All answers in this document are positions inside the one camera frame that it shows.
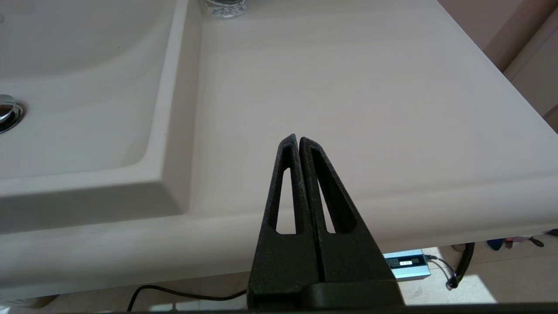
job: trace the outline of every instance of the black hose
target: black hose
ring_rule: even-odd
[[[451,289],[457,288],[459,283],[463,279],[463,276],[465,276],[465,272],[467,271],[467,268],[469,268],[469,264],[471,263],[471,259],[473,258],[474,251],[474,242],[465,244],[465,250],[463,251],[463,255],[461,256],[461,260],[459,261],[459,265],[457,266],[457,270],[455,271],[456,276],[452,276],[446,283]]]

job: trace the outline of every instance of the floor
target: floor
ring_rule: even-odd
[[[408,305],[496,302],[558,302],[558,237],[541,235],[539,248],[530,242],[513,249],[491,250],[485,242],[475,246],[467,275],[453,291],[445,288],[447,268],[430,263],[432,275],[426,279],[401,282],[400,289]],[[456,266],[460,253],[450,246],[424,249],[425,254],[444,258]],[[226,296],[246,288],[249,273],[177,280],[159,285],[183,292]],[[71,293],[59,296],[38,310],[7,308],[0,314],[42,314],[64,312],[124,312],[136,286]],[[134,311],[233,310],[246,307],[245,296],[231,301],[199,301],[159,291],[140,293]]]

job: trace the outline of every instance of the sink countertop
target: sink countertop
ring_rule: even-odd
[[[254,0],[204,23],[189,212],[0,235],[0,299],[249,270],[291,133],[384,252],[558,225],[556,134],[437,1]]]

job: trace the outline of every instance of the white sink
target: white sink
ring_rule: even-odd
[[[0,2],[0,94],[28,109],[0,134],[0,233],[187,210],[197,5]]]

